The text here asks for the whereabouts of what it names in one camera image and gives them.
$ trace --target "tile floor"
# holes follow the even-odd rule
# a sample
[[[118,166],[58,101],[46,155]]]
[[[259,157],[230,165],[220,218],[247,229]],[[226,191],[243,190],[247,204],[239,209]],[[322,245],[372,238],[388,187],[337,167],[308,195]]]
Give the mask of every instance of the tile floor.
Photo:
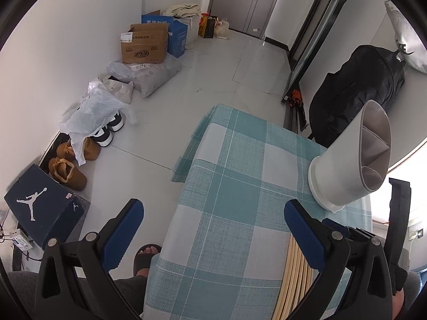
[[[180,72],[150,97],[134,91],[131,107],[139,122],[125,124],[96,161],[80,168],[88,178],[80,195],[91,202],[82,236],[99,231],[130,198],[144,204],[144,221],[111,271],[114,279],[132,276],[142,245],[163,243],[183,187],[170,182],[170,169],[211,107],[223,103],[283,126],[280,100],[290,73],[284,50],[230,31],[228,40],[199,38],[180,60]],[[41,251],[30,256],[40,258]],[[39,264],[24,259],[25,270],[38,271]]]

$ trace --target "black duffel bag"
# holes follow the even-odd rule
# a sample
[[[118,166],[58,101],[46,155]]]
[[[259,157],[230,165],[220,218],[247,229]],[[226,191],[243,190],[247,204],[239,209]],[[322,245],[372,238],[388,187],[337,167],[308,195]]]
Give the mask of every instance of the black duffel bag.
[[[328,73],[310,104],[315,141],[328,148],[368,100],[391,106],[405,83],[404,61],[374,46],[359,46],[336,73]]]

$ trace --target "tablecloth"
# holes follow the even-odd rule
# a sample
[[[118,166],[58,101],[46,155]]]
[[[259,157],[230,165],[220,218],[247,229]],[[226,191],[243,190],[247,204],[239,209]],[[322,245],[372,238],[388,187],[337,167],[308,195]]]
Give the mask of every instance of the tablecloth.
[[[200,121],[172,181],[185,182],[162,252],[153,258],[145,320],[270,320],[290,230],[283,207],[298,199],[319,220],[372,230],[369,203],[332,213],[308,186],[325,148],[223,105]],[[345,273],[328,309],[337,306]]]

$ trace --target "folded blanket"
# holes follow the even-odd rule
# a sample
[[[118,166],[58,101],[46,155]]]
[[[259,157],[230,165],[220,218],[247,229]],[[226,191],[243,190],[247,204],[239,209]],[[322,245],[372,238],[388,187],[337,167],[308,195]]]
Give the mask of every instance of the folded blanket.
[[[191,4],[182,4],[182,5],[174,5],[166,10],[163,15],[168,17],[177,17],[177,18],[185,18],[191,17],[193,15],[200,14],[199,5],[191,5]]]

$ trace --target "slipper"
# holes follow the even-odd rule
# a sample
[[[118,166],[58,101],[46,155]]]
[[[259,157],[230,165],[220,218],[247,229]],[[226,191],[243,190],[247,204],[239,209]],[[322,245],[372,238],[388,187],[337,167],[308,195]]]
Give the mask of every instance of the slipper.
[[[141,251],[143,251],[147,248],[150,248],[150,247],[154,247],[159,252],[161,252],[161,247],[159,245],[147,244],[147,245],[144,245],[143,247],[141,247],[138,250],[138,252],[136,253],[135,258],[134,258],[134,277],[135,277],[136,273],[138,273],[139,270],[141,270],[143,268],[150,268],[151,259],[153,258],[154,255],[157,255],[157,254],[140,254]]]

